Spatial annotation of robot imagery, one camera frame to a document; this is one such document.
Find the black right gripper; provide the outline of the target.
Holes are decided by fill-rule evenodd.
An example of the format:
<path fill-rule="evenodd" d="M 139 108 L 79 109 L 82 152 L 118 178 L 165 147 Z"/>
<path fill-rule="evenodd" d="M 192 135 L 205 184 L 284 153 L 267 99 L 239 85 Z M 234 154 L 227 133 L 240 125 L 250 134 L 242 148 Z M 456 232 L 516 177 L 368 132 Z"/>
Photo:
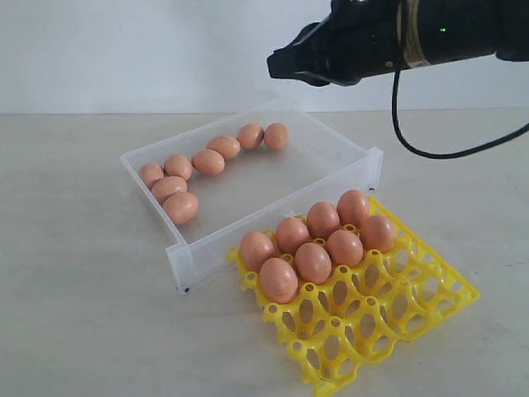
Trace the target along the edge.
<path fill-rule="evenodd" d="M 322 22 L 306 25 L 267 58 L 272 79 L 313 87 L 355 85 L 361 79 L 426 64 L 419 38 L 419 1 L 333 1 Z"/>

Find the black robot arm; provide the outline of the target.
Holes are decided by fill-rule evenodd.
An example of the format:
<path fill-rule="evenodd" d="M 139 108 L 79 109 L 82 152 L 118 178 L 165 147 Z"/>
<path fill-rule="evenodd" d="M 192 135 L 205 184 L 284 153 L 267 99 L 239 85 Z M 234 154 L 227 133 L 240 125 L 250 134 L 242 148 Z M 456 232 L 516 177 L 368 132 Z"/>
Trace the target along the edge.
<path fill-rule="evenodd" d="M 526 1 L 334 1 L 267 59 L 273 79 L 352 86 L 397 68 L 528 59 Z"/>

